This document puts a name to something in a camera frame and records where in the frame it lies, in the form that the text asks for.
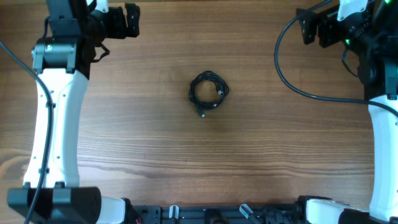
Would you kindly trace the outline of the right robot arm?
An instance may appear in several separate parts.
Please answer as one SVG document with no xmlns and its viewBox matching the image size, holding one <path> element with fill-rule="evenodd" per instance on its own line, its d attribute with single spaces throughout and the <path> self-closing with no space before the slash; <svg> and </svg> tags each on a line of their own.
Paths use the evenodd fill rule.
<svg viewBox="0 0 398 224">
<path fill-rule="evenodd" d="M 304 44 L 319 38 L 323 48 L 343 42 L 359 60 L 355 76 L 364 87 L 374 136 L 373 194 L 366 221 L 397 223 L 397 1 L 340 1 L 296 10 Z"/>
</svg>

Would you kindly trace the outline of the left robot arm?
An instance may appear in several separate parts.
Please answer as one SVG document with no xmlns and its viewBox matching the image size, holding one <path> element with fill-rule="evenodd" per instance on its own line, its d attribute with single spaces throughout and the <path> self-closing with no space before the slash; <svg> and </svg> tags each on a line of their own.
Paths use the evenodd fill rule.
<svg viewBox="0 0 398 224">
<path fill-rule="evenodd" d="M 126 198 L 81 187 L 77 165 L 80 112 L 90 68 L 101 60 L 105 39 L 139 35 L 141 10 L 134 3 L 48 0 L 44 33 L 32 49 L 27 72 L 37 84 L 34 146 L 23 185 L 7 204 L 26 223 L 142 223 Z"/>
</svg>

